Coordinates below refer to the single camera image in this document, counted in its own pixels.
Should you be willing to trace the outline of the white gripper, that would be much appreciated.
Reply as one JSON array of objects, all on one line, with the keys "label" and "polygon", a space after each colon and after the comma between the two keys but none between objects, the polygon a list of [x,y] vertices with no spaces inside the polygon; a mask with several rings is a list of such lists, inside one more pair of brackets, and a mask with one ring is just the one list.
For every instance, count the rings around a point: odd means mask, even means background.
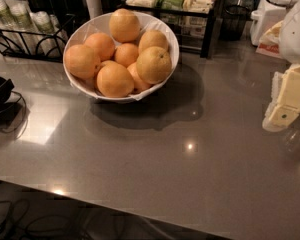
[{"label": "white gripper", "polygon": [[285,16],[279,34],[279,53],[294,63],[272,79],[271,98],[262,122],[269,132],[288,128],[300,114],[300,0]]}]

